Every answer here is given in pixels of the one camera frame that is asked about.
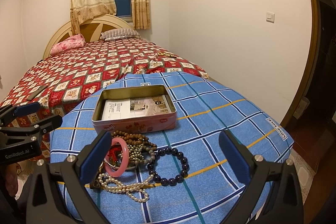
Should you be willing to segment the red cord pendant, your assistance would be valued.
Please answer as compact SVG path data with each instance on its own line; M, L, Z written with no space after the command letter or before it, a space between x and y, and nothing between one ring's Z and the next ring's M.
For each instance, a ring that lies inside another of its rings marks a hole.
M122 148L119 144L112 145L108 152L108 162L110 164L116 164L119 162L122 156Z

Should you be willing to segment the dark remote control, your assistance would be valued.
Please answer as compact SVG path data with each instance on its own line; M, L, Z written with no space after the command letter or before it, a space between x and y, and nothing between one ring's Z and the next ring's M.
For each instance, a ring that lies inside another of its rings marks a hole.
M36 96L38 96L42 91L44 91L47 88L47 85L42 85L38 87L35 91L33 91L28 97L27 101L32 101Z

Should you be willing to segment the wooden door frame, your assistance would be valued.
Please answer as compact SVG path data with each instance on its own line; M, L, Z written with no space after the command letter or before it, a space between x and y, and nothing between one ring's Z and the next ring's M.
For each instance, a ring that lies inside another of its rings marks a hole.
M299 103L302 97L305 94L305 91L309 88L310 85L310 77L314 74L314 64L315 58L318 56L318 2L317 0L311 0L311 37L310 37L310 46L309 52L307 56L307 62L305 66L305 70L303 71L301 82L299 83L298 90L292 100L292 103L286 112L284 118L282 119L280 125L283 128L286 128L288 123L290 122L294 112L299 106Z

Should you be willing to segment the brown wooden bead mala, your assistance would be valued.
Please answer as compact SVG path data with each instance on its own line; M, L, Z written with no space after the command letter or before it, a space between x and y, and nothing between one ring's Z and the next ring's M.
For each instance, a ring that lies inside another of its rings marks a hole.
M148 148L149 150L157 150L157 145L150 142L149 138L142 134L134 134L134 133L128 133L125 131L114 131L112 132L113 138L121 138L123 139L127 144L131 145L140 145L143 144L145 148Z

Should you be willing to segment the pink jade bangle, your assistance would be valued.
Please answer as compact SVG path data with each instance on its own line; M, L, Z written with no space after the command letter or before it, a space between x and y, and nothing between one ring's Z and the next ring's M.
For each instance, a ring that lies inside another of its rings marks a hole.
M104 158L104 167L111 177L120 177L129 164L129 149L122 138L113 138Z

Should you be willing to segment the blue plaid cloth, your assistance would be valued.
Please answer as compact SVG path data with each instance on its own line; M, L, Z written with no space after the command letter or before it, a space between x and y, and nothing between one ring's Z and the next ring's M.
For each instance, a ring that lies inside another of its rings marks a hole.
M89 190L111 223L219 223L238 200L244 185L235 177L219 147L228 128L252 154L283 162L293 139L268 114L234 90L188 73L126 75L112 89L164 85L177 110L177 125L148 134L158 147L172 147L189 161L189 175L176 186L156 185L149 200L105 190Z

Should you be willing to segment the pink metal tin box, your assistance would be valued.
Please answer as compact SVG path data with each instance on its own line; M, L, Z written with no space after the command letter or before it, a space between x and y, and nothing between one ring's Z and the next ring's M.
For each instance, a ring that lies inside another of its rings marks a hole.
M174 129L177 111L163 85L116 88L101 92L92 123L96 132L144 134Z

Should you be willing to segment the red patchwork bedspread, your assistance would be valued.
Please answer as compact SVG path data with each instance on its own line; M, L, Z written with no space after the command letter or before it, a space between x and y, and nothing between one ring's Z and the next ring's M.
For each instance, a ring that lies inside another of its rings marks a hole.
M175 71L209 77L200 66L141 38L91 42L39 61L11 89L1 106L26 105L27 98L44 86L45 90L33 99L40 103L40 109L9 124L29 127L52 114L65 116L82 100L128 73Z

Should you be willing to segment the printed paper card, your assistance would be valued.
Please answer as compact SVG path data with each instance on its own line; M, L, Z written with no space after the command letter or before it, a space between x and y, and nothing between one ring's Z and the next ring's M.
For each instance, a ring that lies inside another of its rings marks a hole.
M166 96L142 97L125 100L107 100L102 121L147 117L171 113Z

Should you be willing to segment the white wall switch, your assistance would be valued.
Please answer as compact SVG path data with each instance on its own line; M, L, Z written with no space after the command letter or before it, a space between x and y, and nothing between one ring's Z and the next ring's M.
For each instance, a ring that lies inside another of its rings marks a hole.
M270 23L274 23L275 20L275 13L273 12L267 12L266 13L266 21Z

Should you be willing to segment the pink floral pillow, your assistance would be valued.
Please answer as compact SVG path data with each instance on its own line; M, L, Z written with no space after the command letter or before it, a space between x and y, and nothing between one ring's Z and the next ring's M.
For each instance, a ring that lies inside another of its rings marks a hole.
M55 56L67 50L84 47L85 43L86 41L84 39L84 36L82 36L82 34L70 36L69 38L63 40L62 42L55 44L51 48L50 55Z

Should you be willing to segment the cream wooden headboard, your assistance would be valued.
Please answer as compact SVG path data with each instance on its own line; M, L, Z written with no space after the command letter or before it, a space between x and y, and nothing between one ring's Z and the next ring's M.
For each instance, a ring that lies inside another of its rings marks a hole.
M110 14L98 16L92 20L87 20L80 26L80 32L84 36L86 42L98 41L102 32L117 29L117 28L131 28L134 29L125 20ZM43 53L43 59L50 56L51 48L63 41L64 39L73 36L71 22L63 24L52 36Z

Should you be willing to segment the striped pillow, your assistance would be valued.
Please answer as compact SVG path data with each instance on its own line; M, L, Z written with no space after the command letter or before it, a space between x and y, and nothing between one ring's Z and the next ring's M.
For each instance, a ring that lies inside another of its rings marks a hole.
M140 38L140 34L131 28L116 28L102 32L100 35L100 40L118 40L125 38Z

